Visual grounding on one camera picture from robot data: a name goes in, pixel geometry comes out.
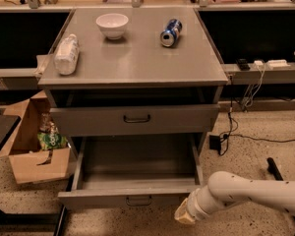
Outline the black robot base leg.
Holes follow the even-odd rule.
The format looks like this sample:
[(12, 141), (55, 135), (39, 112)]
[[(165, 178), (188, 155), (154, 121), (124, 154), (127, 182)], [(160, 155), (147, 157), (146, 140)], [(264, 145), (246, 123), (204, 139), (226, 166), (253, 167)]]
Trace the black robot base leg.
[(281, 176), (281, 174), (280, 174), (274, 160), (271, 157), (269, 157), (266, 161), (267, 161), (267, 164), (268, 164), (267, 171), (274, 176), (274, 179), (276, 181), (282, 181), (283, 178), (282, 178), (282, 176)]

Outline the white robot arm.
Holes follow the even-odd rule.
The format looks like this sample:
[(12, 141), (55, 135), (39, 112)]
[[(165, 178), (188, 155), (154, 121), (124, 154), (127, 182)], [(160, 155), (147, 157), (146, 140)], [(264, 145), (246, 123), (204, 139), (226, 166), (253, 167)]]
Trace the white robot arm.
[(253, 180), (226, 171), (213, 173), (176, 209), (174, 218), (194, 224), (211, 214), (253, 202), (295, 216), (295, 181)]

